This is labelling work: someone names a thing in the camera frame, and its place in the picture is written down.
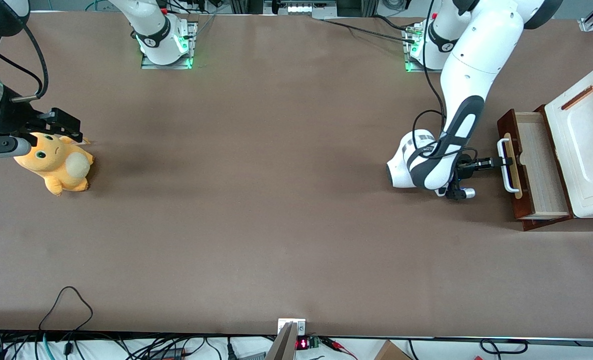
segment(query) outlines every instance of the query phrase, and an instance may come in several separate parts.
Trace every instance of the mounting plate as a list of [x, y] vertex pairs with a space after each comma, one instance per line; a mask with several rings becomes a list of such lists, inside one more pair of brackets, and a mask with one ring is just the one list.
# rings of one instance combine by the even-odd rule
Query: mounting plate
[[276, 326], [276, 333], [280, 333], [283, 329], [283, 326], [286, 325], [288, 322], [295, 322], [298, 326], [298, 335], [299, 337], [306, 334], [306, 319], [292, 319], [292, 318], [281, 318], [278, 319], [278, 326]]
[[[401, 37], [404, 39], [412, 39], [414, 43], [408, 43], [406, 41], [402, 41], [403, 43], [403, 59], [405, 60], [405, 71], [408, 73], [423, 73], [424, 66], [420, 64], [414, 57], [410, 54], [414, 53], [418, 50], [418, 47], [423, 43], [423, 28], [422, 22], [415, 23], [413, 27], [415, 29], [421, 29], [417, 32], [408, 32], [406, 30], [401, 30]], [[441, 70], [432, 70], [427, 69], [428, 73], [440, 73]]]

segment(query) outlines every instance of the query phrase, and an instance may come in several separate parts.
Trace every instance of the drawer handle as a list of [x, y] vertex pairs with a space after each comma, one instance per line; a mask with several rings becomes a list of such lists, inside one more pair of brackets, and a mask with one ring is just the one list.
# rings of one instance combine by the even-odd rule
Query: drawer handle
[[[505, 142], [509, 142], [510, 139], [503, 137], [503, 139], [500, 139], [497, 142], [497, 150], [498, 150], [498, 155], [502, 158], [505, 158], [505, 151], [503, 150], [503, 143]], [[510, 173], [508, 171], [508, 167], [507, 166], [501, 166], [500, 167], [500, 172], [502, 173], [502, 177], [503, 177], [503, 187], [505, 187], [505, 190], [509, 193], [518, 193], [519, 189], [515, 189], [514, 187], [512, 187], [511, 183], [510, 183]]]

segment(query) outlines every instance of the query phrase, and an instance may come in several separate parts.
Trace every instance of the brown table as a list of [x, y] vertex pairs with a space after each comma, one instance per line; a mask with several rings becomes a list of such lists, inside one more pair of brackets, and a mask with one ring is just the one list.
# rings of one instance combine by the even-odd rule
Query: brown table
[[[519, 231], [497, 171], [467, 180], [478, 195], [458, 203], [390, 187], [386, 161], [436, 107], [400, 43], [300, 16], [218, 16], [193, 70], [159, 71], [139, 69], [121, 14], [29, 25], [50, 74], [34, 106], [81, 119], [97, 168], [89, 191], [57, 198], [0, 160], [0, 328], [35, 329], [74, 285], [95, 310], [88, 330], [272, 333], [294, 316], [328, 335], [593, 338], [593, 232]], [[23, 34], [0, 50], [39, 71]], [[502, 114], [592, 69], [593, 32], [527, 31], [471, 144], [493, 155]], [[47, 327], [85, 317], [67, 294]]]

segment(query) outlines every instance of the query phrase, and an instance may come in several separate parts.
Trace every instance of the drawer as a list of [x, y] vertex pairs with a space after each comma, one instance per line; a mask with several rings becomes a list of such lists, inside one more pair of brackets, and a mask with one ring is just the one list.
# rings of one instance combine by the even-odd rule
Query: drawer
[[513, 158], [507, 174], [514, 217], [523, 230], [570, 220], [574, 217], [566, 183], [544, 107], [534, 112], [509, 110], [497, 121], [505, 156]]

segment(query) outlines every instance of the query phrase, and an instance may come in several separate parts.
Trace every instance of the yellow plush toy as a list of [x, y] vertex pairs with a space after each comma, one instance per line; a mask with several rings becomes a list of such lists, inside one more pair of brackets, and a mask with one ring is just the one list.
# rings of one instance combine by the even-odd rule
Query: yellow plush toy
[[56, 196], [63, 190], [71, 192], [86, 191], [89, 187], [86, 175], [95, 157], [73, 145], [74, 140], [67, 136], [32, 132], [37, 139], [36, 146], [23, 156], [14, 159], [25, 169], [45, 180], [45, 187]]

